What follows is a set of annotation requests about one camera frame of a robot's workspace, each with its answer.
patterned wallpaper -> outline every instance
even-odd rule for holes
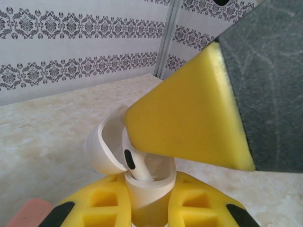
[[[59,2],[0,3],[0,105],[153,73],[169,0]]]
[[[192,59],[255,6],[255,0],[234,0],[226,7],[219,7],[212,0],[184,0],[163,78],[167,78]]]

gray foam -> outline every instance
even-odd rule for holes
[[[267,0],[219,42],[257,170],[303,173],[303,1]]]

yellow foam holder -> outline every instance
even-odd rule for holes
[[[131,203],[124,174],[102,178],[65,198],[75,205],[60,227],[131,227]]]
[[[239,225],[226,205],[246,212],[244,206],[212,186],[178,172],[168,207],[169,227],[254,227],[252,217]]]
[[[255,169],[218,43],[134,103],[125,124],[138,150]]]
[[[131,227],[132,215],[137,227],[259,227],[241,203],[182,172],[177,172],[166,199],[165,208],[160,203],[132,214],[124,175],[107,176],[61,202],[73,202],[74,207],[60,227]],[[157,215],[157,206],[167,210],[166,217]]]

earbud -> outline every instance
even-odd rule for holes
[[[127,167],[133,177],[138,181],[154,181],[154,178],[145,164],[146,153],[143,153],[132,146],[126,128],[124,128],[122,132],[122,148]]]

white marble surface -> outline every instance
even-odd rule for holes
[[[99,179],[84,158],[89,131],[119,103],[160,83],[145,75],[0,107],[0,226],[28,198],[56,205]],[[262,227],[303,226],[303,175],[246,173],[177,160],[177,169],[242,202]]]

